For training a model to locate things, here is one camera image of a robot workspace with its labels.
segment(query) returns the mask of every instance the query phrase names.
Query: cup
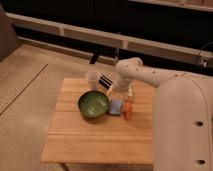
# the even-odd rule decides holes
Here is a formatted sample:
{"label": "cup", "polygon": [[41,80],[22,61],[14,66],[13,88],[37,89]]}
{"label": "cup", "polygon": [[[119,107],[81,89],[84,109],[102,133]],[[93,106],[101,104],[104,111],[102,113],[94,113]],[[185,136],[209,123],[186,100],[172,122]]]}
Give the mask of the cup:
{"label": "cup", "polygon": [[101,74],[96,70],[90,70],[85,74],[85,79],[88,81],[90,90],[98,90],[100,77]]}

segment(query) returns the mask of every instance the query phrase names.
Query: chair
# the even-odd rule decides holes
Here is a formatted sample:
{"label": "chair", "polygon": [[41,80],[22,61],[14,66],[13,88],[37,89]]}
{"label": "chair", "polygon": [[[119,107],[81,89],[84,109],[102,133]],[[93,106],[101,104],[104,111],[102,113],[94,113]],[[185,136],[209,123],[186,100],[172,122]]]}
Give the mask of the chair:
{"label": "chair", "polygon": [[20,46],[16,33],[0,4],[0,61]]}

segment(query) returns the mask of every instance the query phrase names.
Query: black panel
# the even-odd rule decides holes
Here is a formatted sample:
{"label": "black panel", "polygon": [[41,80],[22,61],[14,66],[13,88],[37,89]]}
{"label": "black panel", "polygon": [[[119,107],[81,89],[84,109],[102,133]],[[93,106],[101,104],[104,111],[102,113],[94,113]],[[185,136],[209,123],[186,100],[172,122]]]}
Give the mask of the black panel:
{"label": "black panel", "polygon": [[0,0],[7,12],[85,27],[92,26],[93,0]]}
{"label": "black panel", "polygon": [[210,12],[125,0],[95,0],[95,10],[101,30],[198,49],[213,41]]}
{"label": "black panel", "polygon": [[213,41],[210,12],[127,0],[0,2],[9,12],[191,48]]}

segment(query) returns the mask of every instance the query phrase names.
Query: orange object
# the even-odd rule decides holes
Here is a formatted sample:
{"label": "orange object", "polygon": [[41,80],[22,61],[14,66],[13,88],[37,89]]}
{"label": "orange object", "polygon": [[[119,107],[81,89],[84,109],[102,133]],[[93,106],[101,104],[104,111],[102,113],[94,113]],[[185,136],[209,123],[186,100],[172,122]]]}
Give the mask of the orange object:
{"label": "orange object", "polygon": [[130,121],[132,118],[132,104],[130,100],[125,100],[122,106],[122,114],[126,121]]}

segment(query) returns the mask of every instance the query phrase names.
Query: wooden plank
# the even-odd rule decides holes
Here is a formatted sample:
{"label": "wooden plank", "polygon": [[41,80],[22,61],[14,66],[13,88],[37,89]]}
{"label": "wooden plank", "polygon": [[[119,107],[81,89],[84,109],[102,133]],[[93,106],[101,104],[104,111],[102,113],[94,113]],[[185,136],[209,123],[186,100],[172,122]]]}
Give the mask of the wooden plank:
{"label": "wooden plank", "polygon": [[113,135],[152,136],[150,112],[134,113],[132,120],[104,115],[95,119],[85,119],[79,112],[55,112],[49,134],[70,135]]}
{"label": "wooden plank", "polygon": [[133,82],[133,117],[127,122],[122,116],[82,117],[77,101],[88,90],[87,86],[83,78],[64,79],[42,161],[152,164],[151,113],[155,89]]}
{"label": "wooden plank", "polygon": [[43,162],[152,164],[150,137],[48,135]]}
{"label": "wooden plank", "polygon": [[212,7],[198,5],[197,4],[198,0],[179,0],[178,2],[176,0],[128,0],[128,1],[138,2],[138,3],[156,4],[156,5],[165,5],[165,6],[192,9],[192,10],[198,10],[198,11],[213,12]]}

